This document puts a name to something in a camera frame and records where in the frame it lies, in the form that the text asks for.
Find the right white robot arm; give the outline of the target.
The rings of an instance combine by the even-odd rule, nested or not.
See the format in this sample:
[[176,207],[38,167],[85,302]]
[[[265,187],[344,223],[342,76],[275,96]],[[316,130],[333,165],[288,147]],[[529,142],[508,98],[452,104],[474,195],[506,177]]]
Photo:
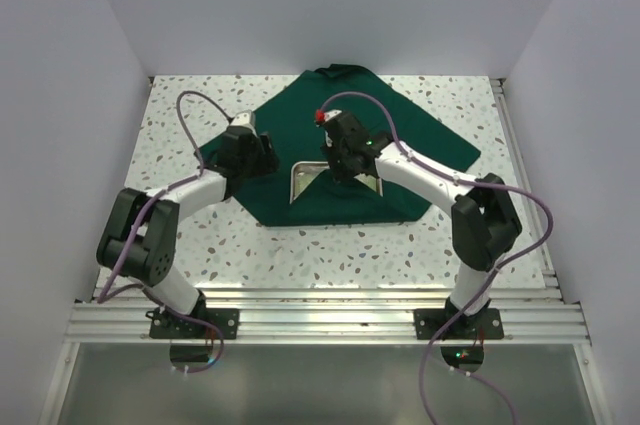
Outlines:
[[371,176],[412,192],[450,218],[460,267],[447,299],[445,324],[454,336],[470,336],[489,302],[489,291],[481,287],[522,233],[509,193],[495,188],[502,179],[492,173],[481,179],[468,174],[455,178],[452,169],[395,141],[391,133],[370,133],[347,111],[318,111],[315,121],[325,132],[321,150],[335,180]]

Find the dark green surgical cloth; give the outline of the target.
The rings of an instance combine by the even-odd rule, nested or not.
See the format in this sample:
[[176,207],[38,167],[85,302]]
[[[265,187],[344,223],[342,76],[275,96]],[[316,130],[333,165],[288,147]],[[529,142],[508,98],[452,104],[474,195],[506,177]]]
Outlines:
[[260,224],[414,222],[429,208],[427,201],[393,183],[384,182],[382,193],[376,193],[358,180],[337,183],[329,171],[315,178],[298,198],[290,197],[293,165],[324,158],[324,138],[314,124],[315,111],[344,91],[349,97],[337,100],[334,108],[352,112],[372,133],[396,129],[412,149],[458,171],[467,171],[480,156],[475,146],[364,67],[332,64],[306,71],[271,99],[259,96],[242,104],[231,97],[221,104],[230,115],[254,110],[257,130],[269,134],[279,159],[275,173],[245,182],[234,196]]

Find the stainless steel tray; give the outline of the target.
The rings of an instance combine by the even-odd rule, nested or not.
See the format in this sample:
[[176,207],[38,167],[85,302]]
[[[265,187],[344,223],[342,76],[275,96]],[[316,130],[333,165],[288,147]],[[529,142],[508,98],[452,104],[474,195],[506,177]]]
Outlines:
[[[323,172],[330,169],[323,161],[300,161],[291,168],[289,203],[293,203]],[[383,183],[379,178],[360,174],[355,177],[379,196],[383,195]]]

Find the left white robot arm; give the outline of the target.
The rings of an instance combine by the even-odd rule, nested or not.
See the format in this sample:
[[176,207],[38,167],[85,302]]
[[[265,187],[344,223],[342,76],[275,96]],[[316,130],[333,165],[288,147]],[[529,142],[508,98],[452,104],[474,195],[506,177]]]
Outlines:
[[116,278],[127,278],[171,310],[173,326],[189,338],[205,331],[208,314],[202,293],[174,267],[180,223],[279,167],[269,134],[257,133],[250,125],[228,126],[213,154],[196,157],[197,171],[175,183],[157,190],[122,189],[96,251],[98,264],[111,270],[99,303],[117,295]]

